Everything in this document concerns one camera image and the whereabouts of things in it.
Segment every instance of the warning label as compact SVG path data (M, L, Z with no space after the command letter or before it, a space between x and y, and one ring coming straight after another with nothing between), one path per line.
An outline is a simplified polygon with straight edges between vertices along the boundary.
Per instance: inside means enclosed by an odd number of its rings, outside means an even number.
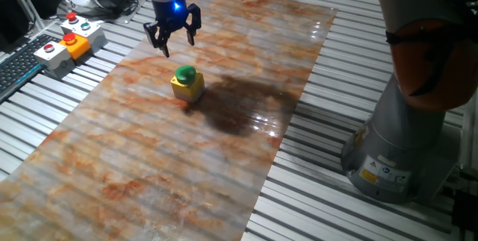
M367 156L360 171L360 176L366 181L385 190L399 193L406 188L410 174L410 171L392 168L370 156Z

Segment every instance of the sticker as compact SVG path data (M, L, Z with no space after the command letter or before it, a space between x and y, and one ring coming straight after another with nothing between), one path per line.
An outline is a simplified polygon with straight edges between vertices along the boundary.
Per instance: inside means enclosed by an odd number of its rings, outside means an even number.
M411 173L384 165L379 173L376 185L386 190L401 193L406 188Z
M379 161L382 161L383 163L386 163L391 167L395 167L397 165L397 163L390 161L389 159L383 157L382 155L379 155Z
M401 193L407 187L410 171L403 171L367 156L361 168L360 176L376 186Z
M360 128L357 131L355 147L357 147L360 144L360 142L365 139L367 135L368 135L368 126L365 125L364 127Z
M367 125L367 126L365 126L365 132L362 134L361 138L364 140L365 137L368 136L368 133L369 133L369 132L368 132L368 125Z

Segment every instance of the red button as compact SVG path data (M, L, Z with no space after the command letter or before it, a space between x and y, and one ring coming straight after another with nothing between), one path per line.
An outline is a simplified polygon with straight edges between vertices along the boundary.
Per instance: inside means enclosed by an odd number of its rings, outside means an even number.
M51 52L51 51L55 50L55 47L53 47L52 44L47 44L47 45L45 45L45 47L43 47L43 49L44 49L46 52Z
M69 21L75 21L76 20L76 13L68 13L66 15L66 18L69 20Z
M67 43L74 40L76 38L76 35L74 33L68 33L65 36L63 36L63 40L66 41Z

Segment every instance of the green and yellow object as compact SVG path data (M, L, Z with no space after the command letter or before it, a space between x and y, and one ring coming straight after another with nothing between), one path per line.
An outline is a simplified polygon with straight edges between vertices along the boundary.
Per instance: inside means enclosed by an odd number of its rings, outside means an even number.
M171 86L176 98L194 103L204 93L204 76L193 66L180 66L171 79Z

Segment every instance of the green cap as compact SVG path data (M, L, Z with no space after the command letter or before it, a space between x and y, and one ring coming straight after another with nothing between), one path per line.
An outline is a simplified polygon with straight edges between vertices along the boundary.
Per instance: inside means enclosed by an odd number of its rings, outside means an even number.
M196 79L196 69L193 66L180 66L174 75L180 84L192 84Z

